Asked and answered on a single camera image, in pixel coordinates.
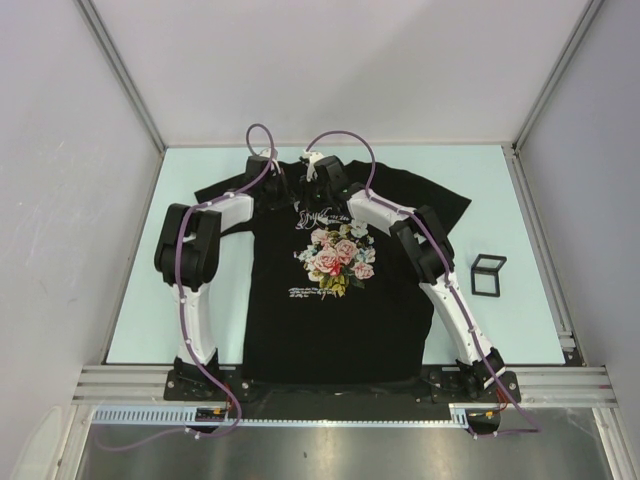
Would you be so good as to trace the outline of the black floral print t-shirt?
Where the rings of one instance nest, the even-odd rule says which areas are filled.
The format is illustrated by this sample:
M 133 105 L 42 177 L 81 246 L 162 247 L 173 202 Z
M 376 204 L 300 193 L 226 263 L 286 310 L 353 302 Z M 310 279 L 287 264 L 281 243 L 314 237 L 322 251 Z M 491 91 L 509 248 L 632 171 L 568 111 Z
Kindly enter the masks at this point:
M 285 163 L 264 186 L 253 235 L 242 372 L 275 384 L 400 382 L 421 370 L 434 307 L 393 238 L 355 220 Z

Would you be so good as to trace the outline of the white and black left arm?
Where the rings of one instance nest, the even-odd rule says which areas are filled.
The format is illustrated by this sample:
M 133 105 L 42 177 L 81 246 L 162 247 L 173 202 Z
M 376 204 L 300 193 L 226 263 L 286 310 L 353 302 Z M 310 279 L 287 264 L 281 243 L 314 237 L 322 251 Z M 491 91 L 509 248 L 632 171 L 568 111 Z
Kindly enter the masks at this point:
M 286 192 L 277 153 L 267 148 L 246 162 L 242 185 L 189 207 L 167 208 L 154 267 L 172 291 L 182 340 L 167 374 L 163 398 L 204 401 L 221 393 L 218 346 L 214 341 L 210 287 L 218 270 L 222 235 L 253 219 L 257 202 Z

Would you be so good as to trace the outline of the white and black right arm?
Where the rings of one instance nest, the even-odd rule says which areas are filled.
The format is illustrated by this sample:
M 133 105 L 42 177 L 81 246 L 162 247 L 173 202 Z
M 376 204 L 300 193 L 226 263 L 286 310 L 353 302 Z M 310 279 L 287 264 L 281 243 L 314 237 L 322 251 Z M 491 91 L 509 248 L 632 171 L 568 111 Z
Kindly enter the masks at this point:
M 397 204 L 376 194 L 369 184 L 351 183 L 335 156 L 306 151 L 304 182 L 311 197 L 347 210 L 387 234 L 410 268 L 410 277 L 426 294 L 457 349 L 463 393 L 484 401 L 502 389 L 506 365 L 498 349 L 482 332 L 464 299 L 454 266 L 454 250 L 435 211 Z

